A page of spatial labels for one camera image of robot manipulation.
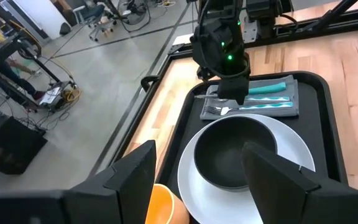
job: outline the teal utensil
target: teal utensil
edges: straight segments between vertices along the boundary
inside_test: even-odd
[[[266,93],[276,93],[283,91],[287,88],[285,82],[280,82],[278,84],[262,86],[257,88],[250,88],[248,94],[256,95],[256,94],[266,94]]]

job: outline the concrete floor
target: concrete floor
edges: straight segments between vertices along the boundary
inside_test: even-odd
[[[313,1],[313,4],[326,1]],[[311,4],[307,0],[293,2],[295,9],[310,7]],[[119,22],[114,26],[113,33],[99,35],[99,42],[96,43],[89,39],[88,27],[75,27],[68,35],[45,46],[43,56],[63,64],[73,74],[82,96],[70,110],[69,117],[47,132],[45,138],[48,143],[24,174],[0,173],[0,191],[68,189],[85,180],[129,102],[135,94],[138,96],[140,79],[157,72],[175,37],[193,32],[191,21],[196,19],[195,7],[193,16],[191,10],[192,7],[187,7],[185,1],[177,1],[167,12],[161,7],[150,8],[153,19],[139,31],[128,33]],[[65,72],[51,61],[45,65],[58,78],[68,79]],[[48,87],[49,78],[46,75],[30,77],[21,73],[21,77],[29,78],[39,90]],[[99,161],[99,169],[108,164],[144,95],[143,91],[139,94],[123,128],[104,159]],[[24,110],[14,101],[5,102],[0,98],[0,110],[11,115],[9,106],[12,106],[16,118],[26,117]],[[30,116],[37,121],[46,114],[41,111]]]

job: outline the white plate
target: white plate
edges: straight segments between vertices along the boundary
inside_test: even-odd
[[[264,123],[276,139],[278,155],[315,171],[308,146],[290,127],[276,119],[257,114],[236,114],[233,116],[253,118]],[[195,134],[183,151],[178,167],[178,187],[181,199],[190,214],[201,224],[262,223],[249,189],[243,192],[222,190],[204,180],[196,169],[194,162],[196,142],[201,133],[215,122],[217,121],[205,126]]]

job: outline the orange cup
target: orange cup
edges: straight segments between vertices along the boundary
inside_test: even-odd
[[[154,184],[145,224],[189,224],[185,204],[162,185]]]

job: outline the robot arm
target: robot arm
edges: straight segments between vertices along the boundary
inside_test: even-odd
[[[207,81],[218,76],[218,97],[242,105],[248,95],[250,64],[244,52],[239,20],[242,0],[201,2],[199,25],[190,37],[197,76]]]

